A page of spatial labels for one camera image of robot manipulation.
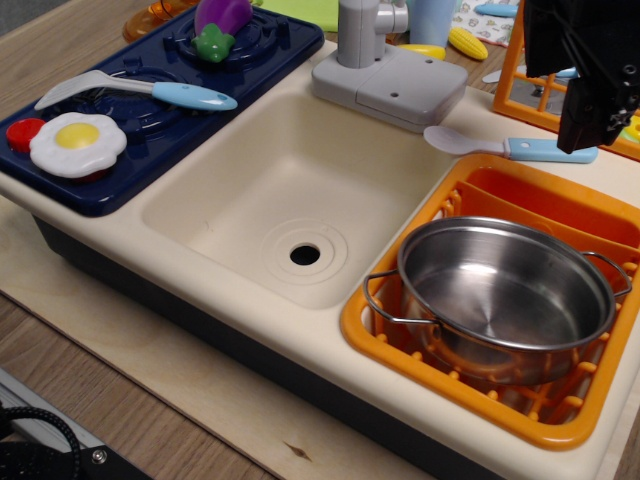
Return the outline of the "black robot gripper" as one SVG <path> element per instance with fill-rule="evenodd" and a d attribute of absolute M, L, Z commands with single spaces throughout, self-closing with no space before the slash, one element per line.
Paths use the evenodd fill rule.
<path fill-rule="evenodd" d="M 581 76 L 567 86 L 558 148 L 611 146 L 639 107 L 639 3 L 527 1 L 523 26 L 529 76 Z"/>

